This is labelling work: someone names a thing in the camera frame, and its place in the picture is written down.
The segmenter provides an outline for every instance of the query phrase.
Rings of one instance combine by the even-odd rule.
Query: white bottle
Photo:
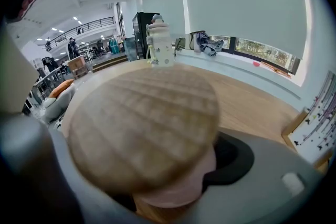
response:
[[[174,52],[170,38],[169,25],[161,15],[154,15],[152,24],[146,25],[149,63],[152,67],[171,67],[174,65]]]

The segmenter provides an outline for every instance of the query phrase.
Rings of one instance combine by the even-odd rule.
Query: staircase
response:
[[[111,66],[117,65],[118,63],[126,62],[126,61],[128,61],[126,55],[116,57],[116,58],[113,58],[113,59],[107,60],[105,62],[101,62],[101,63],[98,63],[98,64],[94,65],[92,72],[95,73],[95,72],[97,72],[99,70],[102,70],[104,68],[111,67]]]

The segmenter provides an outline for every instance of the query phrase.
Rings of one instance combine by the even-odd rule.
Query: windowsill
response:
[[[242,71],[244,73],[240,73],[240,77],[236,79],[258,87],[266,92],[269,92],[270,94],[273,94],[272,89],[267,89],[267,84],[261,85],[260,83],[253,81],[253,77],[251,76],[256,76],[258,79],[262,79],[266,83],[276,85],[278,88],[290,93],[296,100],[301,99],[302,91],[299,85],[297,85],[290,78],[275,73],[271,68],[261,63],[259,67],[254,66],[253,62],[255,60],[252,60],[250,58],[239,55],[232,55],[227,52],[218,52],[215,57],[211,57],[203,52],[198,53],[194,52],[193,50],[186,49],[182,51],[177,51],[176,55],[176,60],[181,63],[185,62],[187,64],[208,69],[210,71],[222,73],[232,78],[236,78],[236,73],[234,72],[234,70]]]

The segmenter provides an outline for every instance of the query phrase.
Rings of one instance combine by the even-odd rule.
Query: round wooden lid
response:
[[[68,143],[84,177],[112,193],[153,190],[183,175],[217,134],[210,84],[174,68],[141,69],[111,79],[77,107]]]

